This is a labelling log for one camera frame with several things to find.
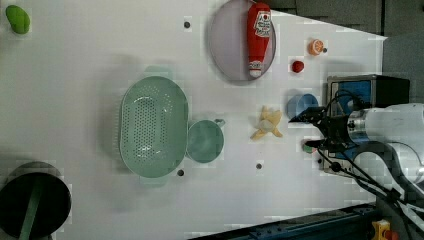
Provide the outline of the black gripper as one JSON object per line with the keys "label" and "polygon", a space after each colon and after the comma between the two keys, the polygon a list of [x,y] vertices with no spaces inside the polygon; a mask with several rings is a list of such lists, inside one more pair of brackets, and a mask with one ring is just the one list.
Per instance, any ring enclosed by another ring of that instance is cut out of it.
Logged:
{"label": "black gripper", "polygon": [[343,152],[350,145],[347,132],[347,116],[332,117],[325,107],[308,107],[289,120],[290,123],[311,123],[323,135],[321,140],[306,140],[304,144],[311,148],[329,152]]}

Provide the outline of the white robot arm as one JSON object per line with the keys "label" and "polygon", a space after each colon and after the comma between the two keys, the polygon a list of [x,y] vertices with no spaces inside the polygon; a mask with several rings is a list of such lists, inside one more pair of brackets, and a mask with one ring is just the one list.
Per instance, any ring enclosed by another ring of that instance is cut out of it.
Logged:
{"label": "white robot arm", "polygon": [[309,107],[291,118],[323,135],[308,140],[322,157],[344,156],[341,171],[386,202],[403,222],[423,233],[423,105],[408,103],[331,116],[325,107]]}

